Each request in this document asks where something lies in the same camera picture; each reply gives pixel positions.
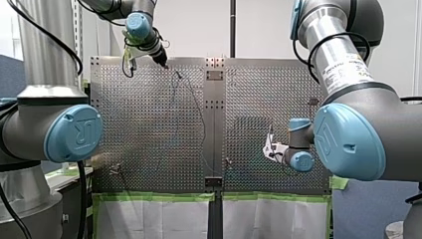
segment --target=perforated metal panel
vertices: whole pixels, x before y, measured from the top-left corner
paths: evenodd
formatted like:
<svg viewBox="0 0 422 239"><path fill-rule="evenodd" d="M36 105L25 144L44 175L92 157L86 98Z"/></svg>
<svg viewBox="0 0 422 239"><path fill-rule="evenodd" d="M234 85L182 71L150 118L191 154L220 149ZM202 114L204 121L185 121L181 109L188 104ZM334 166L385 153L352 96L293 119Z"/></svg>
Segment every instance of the perforated metal panel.
<svg viewBox="0 0 422 239"><path fill-rule="evenodd" d="M164 70L142 59L127 78L121 58L93 58L92 104L105 125L93 160L95 191L204 190L204 62L171 60Z"/></svg>
<svg viewBox="0 0 422 239"><path fill-rule="evenodd" d="M274 141L288 144L289 120L314 118L318 106L310 101L322 96L308 70L297 61L229 59L226 74L225 190L328 194L319 159L312 172L298 174L262 151L270 124Z"/></svg>
<svg viewBox="0 0 422 239"><path fill-rule="evenodd" d="M210 173L204 161L220 172L218 160L226 191L328 194L328 173L318 159L313 172L296 174L262 153L270 124L275 140L287 143L289 119L314 117L318 106L310 102L321 93L306 68L272 60L226 59L224 65L218 70L224 78L211 84L205 59L170 60L163 70L143 58L130 79L121 58L93 58L92 104L105 121L93 161L95 191L202 192L204 168Z"/></svg>

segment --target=metal rod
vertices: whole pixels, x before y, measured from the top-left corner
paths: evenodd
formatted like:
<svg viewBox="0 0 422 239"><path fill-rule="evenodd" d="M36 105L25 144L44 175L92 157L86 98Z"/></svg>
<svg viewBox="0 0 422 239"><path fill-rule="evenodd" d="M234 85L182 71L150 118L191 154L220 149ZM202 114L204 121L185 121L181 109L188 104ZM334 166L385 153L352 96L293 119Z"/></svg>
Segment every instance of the metal rod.
<svg viewBox="0 0 422 239"><path fill-rule="evenodd" d="M236 0L230 1L230 58L236 58Z"/></svg>

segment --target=cable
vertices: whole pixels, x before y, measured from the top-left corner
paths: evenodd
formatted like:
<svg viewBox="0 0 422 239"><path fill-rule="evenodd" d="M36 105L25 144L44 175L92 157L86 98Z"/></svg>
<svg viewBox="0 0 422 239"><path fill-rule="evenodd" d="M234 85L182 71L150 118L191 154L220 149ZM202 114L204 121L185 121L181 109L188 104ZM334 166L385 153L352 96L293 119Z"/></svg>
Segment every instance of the cable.
<svg viewBox="0 0 422 239"><path fill-rule="evenodd" d="M0 115L0 120L2 120L6 115L10 114L11 112L15 111L18 107L16 103L14 103L12 106L9 105L9 108L6 109L6 107L3 105L3 110L6 111L2 115ZM25 223L21 220L19 215L13 210L12 206L9 203L9 200L6 197L6 193L3 190L3 187L0 183L0 198L6 207L7 211L9 212L10 216L15 220L16 224L18 224L19 228L22 230L23 234L25 235L26 239L32 239L31 232L29 231L28 227L25 225Z"/></svg>
<svg viewBox="0 0 422 239"><path fill-rule="evenodd" d="M294 40L293 41L293 52L295 53L295 55L296 55L296 57L298 58L298 60L300 61L300 62L302 62L303 64L305 64L305 65L307 65L308 64L308 62L306 61L306 60L304 60L300 55L299 55L299 52L298 52L298 47L297 47L297 45L296 45L296 42L297 42L298 40Z"/></svg>
<svg viewBox="0 0 422 239"><path fill-rule="evenodd" d="M16 101L4 103L4 104L0 105L0 112L8 110L11 107L13 107L14 105L16 105Z"/></svg>
<svg viewBox="0 0 422 239"><path fill-rule="evenodd" d="M178 71L176 71L176 74L179 78L182 78L182 76L180 75L180 73ZM195 105L196 105L196 109L198 110L199 115L201 116L201 121L202 121L202 125L203 125L203 137L202 137L202 140L201 140L201 160L210 171L212 171L213 173L221 176L221 173L219 173L219 172L215 171L213 168L211 168L211 166L208 164L207 160L204 157L204 151L202 150L202 148L204 148L205 139L207 137L205 120L204 120L204 116L202 114L201 108L199 107L198 99L196 99L195 91L193 90L192 84L190 82L190 78L187 78L187 82L188 82L189 92L192 94L193 100L194 100Z"/></svg>
<svg viewBox="0 0 422 239"><path fill-rule="evenodd" d="M126 68L126 65L125 65L125 56L123 55L122 57L121 57L121 70L123 71L123 74L127 77L127 78L133 78L133 68L129 68L129 70L130 70L130 75L128 75L127 74L127 72L126 72L126 70L125 70L125 68Z"/></svg>
<svg viewBox="0 0 422 239"><path fill-rule="evenodd" d="M87 221L87 178L85 175L85 166L83 161L78 162L78 171L81 181L81 216L77 239L83 239L85 233L85 223Z"/></svg>
<svg viewBox="0 0 422 239"><path fill-rule="evenodd" d="M3 201L4 206L6 207L9 214L12 216L12 218L15 220L16 224L18 224L19 228L22 230L22 232L25 235L26 239L32 239L31 232L29 231L28 227L26 227L25 223L21 220L21 218L16 214L16 212L13 210L12 206L10 206L9 201L7 200L6 194L4 193L3 187L0 184L0 197Z"/></svg>
<svg viewBox="0 0 422 239"><path fill-rule="evenodd" d="M95 9L91 9L91 8L89 8L88 6L86 6L85 4L83 4L81 0L78 0L78 3L79 3L79 4L83 7L83 8L85 8L87 11L89 11L89 12L92 12L92 13L95 13L95 14L99 15L101 18L105 19L106 21L110 22L110 23L111 23L111 24L113 24L113 25L116 25L116 26L119 26L119 27L124 27L124 26L125 26L124 24L119 24L119 23L114 22L113 20L111 20L111 19L109 19L109 18L107 18L107 17L105 17L105 16L104 16L104 14L110 14L110 13L113 13L113 12L115 12L115 11L119 11L120 15L121 15L122 17L124 17L124 16L123 16L123 14L122 14L122 12L121 12L121 0L118 0L118 3L117 3L117 8L116 8L116 9L114 9L114 1L112 1L112 2L111 2L111 6L110 6L107 10L105 10L105 11L97 11L97 10L95 10Z"/></svg>
<svg viewBox="0 0 422 239"><path fill-rule="evenodd" d="M400 98L401 102L422 102L422 97L405 97Z"/></svg>
<svg viewBox="0 0 422 239"><path fill-rule="evenodd" d="M337 33L337 34L333 34L330 36L327 36L325 38L323 38L322 40L320 40L318 43L316 43L316 45L313 47L313 49L311 50L310 56L308 58L308 70L310 71L311 77L313 77L313 79L319 84L319 80L317 79L317 76L314 74L313 72L313 65L312 65L312 60L314 57L314 54L316 53L316 51L319 49L320 46L322 46L322 44L338 38L340 36L353 36L358 38L359 40L361 40L364 44L365 44L365 48L366 48L366 55L365 58L363 59L364 62L366 62L366 60L369 59L370 56L370 45L369 42L366 40L366 38L364 38L362 35L357 34L357 33L352 33L352 32L342 32L342 33Z"/></svg>
<svg viewBox="0 0 422 239"><path fill-rule="evenodd" d="M15 10L15 12L17 14L19 14L23 19L25 19L26 21L28 21L29 23L31 23L34 27L36 27L38 30L40 30L42 33L44 33L50 39L52 39L57 45L59 45L61 48L63 48L63 50L65 50L66 53L68 53L74 59L74 61L77 63L77 65L79 66L78 76L82 73L82 71L84 70L84 65L83 65L81 59L78 57L78 55L74 52L74 50L72 50L70 47L68 47L64 42L62 42L62 40L60 40L59 38L57 38L55 35L53 35L49 31L47 31L46 29L44 29L43 27L41 27L40 25L38 25L34 20L31 19L30 16L28 16L26 13L24 13L23 11L21 11L12 2L12 0L7 0L7 2L9 3L10 7L12 7L12 9Z"/></svg>

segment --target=label sticker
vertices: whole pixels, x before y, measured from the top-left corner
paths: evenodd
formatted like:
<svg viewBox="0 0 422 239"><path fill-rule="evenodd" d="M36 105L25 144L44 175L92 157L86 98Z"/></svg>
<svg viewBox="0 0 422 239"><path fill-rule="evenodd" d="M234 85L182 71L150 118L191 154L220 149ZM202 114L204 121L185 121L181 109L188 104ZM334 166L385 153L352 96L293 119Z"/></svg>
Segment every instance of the label sticker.
<svg viewBox="0 0 422 239"><path fill-rule="evenodd" d="M347 54L344 59L326 67L322 78L329 94L346 86L374 81L357 54Z"/></svg>

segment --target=white wall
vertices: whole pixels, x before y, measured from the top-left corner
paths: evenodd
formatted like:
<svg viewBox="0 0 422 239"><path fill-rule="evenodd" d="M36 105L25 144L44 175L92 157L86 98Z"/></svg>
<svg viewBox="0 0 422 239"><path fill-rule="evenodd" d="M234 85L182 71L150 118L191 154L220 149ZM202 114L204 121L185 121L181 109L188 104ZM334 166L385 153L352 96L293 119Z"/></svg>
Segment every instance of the white wall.
<svg viewBox="0 0 422 239"><path fill-rule="evenodd" d="M22 60L18 18L6 1L0 1L0 55Z"/></svg>
<svg viewBox="0 0 422 239"><path fill-rule="evenodd" d="M376 81L392 86L397 93L413 96L417 54L418 0L380 0L385 30L381 46L373 53L370 70Z"/></svg>
<svg viewBox="0 0 422 239"><path fill-rule="evenodd" d="M229 56L230 1L158 1L154 26L170 41L169 57ZM113 26L113 40L123 48L121 28ZM121 55L122 51L113 52Z"/></svg>
<svg viewBox="0 0 422 239"><path fill-rule="evenodd" d="M400 96L422 94L422 0L380 0L385 13L385 34L375 50L370 69L377 81L396 89ZM237 57L294 59L289 39L293 0L237 1ZM120 27L111 27L84 10L85 78L90 77L90 56L121 56ZM229 56L230 2L228 0L159 1L155 26L170 41L169 57ZM16 15L0 1L0 54L22 58ZM308 51L300 49L304 57Z"/></svg>

